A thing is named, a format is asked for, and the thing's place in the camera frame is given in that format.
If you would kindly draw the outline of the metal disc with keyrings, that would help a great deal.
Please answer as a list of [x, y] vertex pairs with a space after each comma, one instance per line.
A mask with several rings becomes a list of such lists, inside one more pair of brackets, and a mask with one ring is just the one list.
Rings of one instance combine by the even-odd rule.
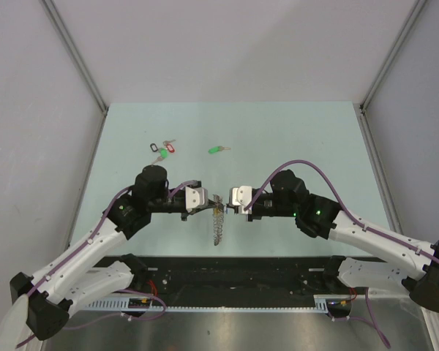
[[225, 218], [225, 205], [223, 204], [222, 197], [219, 195], [213, 195], [213, 243], [218, 246], [222, 242], [223, 237], [223, 225]]

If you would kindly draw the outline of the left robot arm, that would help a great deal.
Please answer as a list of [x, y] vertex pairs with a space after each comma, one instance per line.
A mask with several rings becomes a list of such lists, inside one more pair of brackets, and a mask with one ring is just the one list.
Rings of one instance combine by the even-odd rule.
[[221, 199], [209, 198], [200, 181], [171, 189], [165, 168], [146, 166], [133, 185], [115, 195], [98, 223], [79, 241], [32, 275], [15, 275], [10, 281], [12, 299], [27, 296], [27, 326], [40, 341], [49, 339], [83, 306], [114, 292], [136, 293], [153, 287], [147, 265], [133, 254], [120, 256], [101, 271], [92, 270], [109, 251], [150, 224], [153, 214], [179, 214], [185, 221], [206, 209], [223, 208]]

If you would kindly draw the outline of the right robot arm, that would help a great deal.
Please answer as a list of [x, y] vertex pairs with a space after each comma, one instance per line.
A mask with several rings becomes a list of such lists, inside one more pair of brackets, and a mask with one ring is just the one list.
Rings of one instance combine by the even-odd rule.
[[292, 217], [310, 238], [323, 238], [356, 247], [374, 262], [336, 256], [323, 275], [330, 293], [346, 287], [388, 290], [408, 296], [419, 306], [439, 313], [439, 240], [432, 244], [378, 227], [349, 211], [342, 201], [315, 195], [291, 170], [276, 172], [270, 192], [251, 186], [233, 187], [228, 207], [248, 221]]

